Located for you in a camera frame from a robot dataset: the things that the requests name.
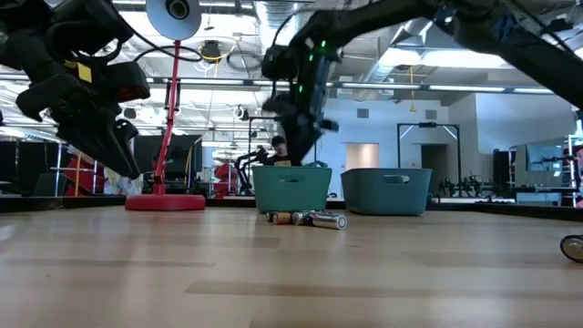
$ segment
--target storage bin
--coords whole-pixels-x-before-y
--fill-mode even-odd
[[[346,209],[365,215],[421,215],[430,169],[350,169],[342,174]]]
[[[253,167],[259,211],[325,210],[332,169]]]

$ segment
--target man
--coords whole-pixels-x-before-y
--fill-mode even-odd
[[[268,158],[263,164],[269,166],[291,166],[292,162],[288,157],[288,148],[282,136],[275,136],[271,140],[271,145],[276,154]]]

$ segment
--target ceiling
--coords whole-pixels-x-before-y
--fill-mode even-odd
[[[58,5],[62,0],[46,0],[51,5]],[[113,0],[122,16],[140,34],[159,46],[169,46],[171,41],[161,36],[148,20],[144,11],[144,1],[140,0]],[[576,22],[578,32],[579,8],[574,7],[575,0],[523,0],[537,5],[538,11],[545,14],[546,19],[567,13],[569,19]],[[300,7],[312,8],[346,8],[353,9],[369,3],[368,0],[301,0],[299,3],[278,0],[264,2],[250,2],[240,0],[241,10],[236,13],[235,0],[210,1],[200,0],[203,9],[202,24],[197,34],[182,43],[183,46],[199,49],[205,41],[219,41],[223,55],[232,52],[231,67],[225,59],[216,63],[199,62],[196,64],[181,62],[180,77],[196,78],[250,78],[261,77],[258,68],[258,58],[262,57],[266,46],[270,45],[274,35],[274,27],[287,17],[293,10]],[[297,15],[279,36],[278,43],[285,44],[295,31],[307,20],[308,15]],[[344,49],[344,58],[341,64],[335,66],[330,74],[330,80],[362,81],[367,74],[379,65],[379,58],[383,56],[389,45],[389,39],[398,34],[401,26],[384,28],[379,31],[356,37]],[[414,36],[393,47],[402,49],[413,48],[419,54],[444,49],[459,49],[450,36],[445,35],[435,26],[429,27],[426,34]],[[118,62],[133,59],[149,46],[137,37],[130,39],[124,46]],[[183,53],[183,56],[194,56]],[[149,77],[169,77],[172,72],[172,58],[160,53],[144,56],[140,65]],[[9,68],[0,67],[0,73],[12,72]],[[530,78],[517,72],[513,68],[453,68],[416,65],[410,69],[392,68],[383,76],[384,80],[393,79],[395,82],[409,83],[438,83],[453,85],[535,85]],[[124,108],[134,108],[137,111],[135,125],[161,125],[165,122],[164,99],[166,95],[163,86],[152,88],[150,99],[124,104]],[[24,118],[15,108],[14,100],[26,85],[15,82],[0,81],[0,108],[5,122],[27,123],[33,122]],[[247,127],[248,122],[236,118],[237,108],[246,108],[252,116],[266,115],[261,111],[261,104],[271,94],[268,88],[212,90],[212,89],[183,89],[180,95],[180,113],[177,118],[179,127]],[[330,97],[338,97],[336,90],[329,93]],[[415,92],[416,99],[440,100],[447,106],[462,97],[460,93],[448,92]],[[378,92],[355,93],[349,97],[364,99],[391,99],[403,101],[412,97],[411,91],[395,91],[390,97]],[[266,128],[270,133],[262,133],[260,138],[269,138],[276,132],[276,127],[270,121],[256,121],[256,127]],[[144,130],[143,134],[159,133],[156,130]]]

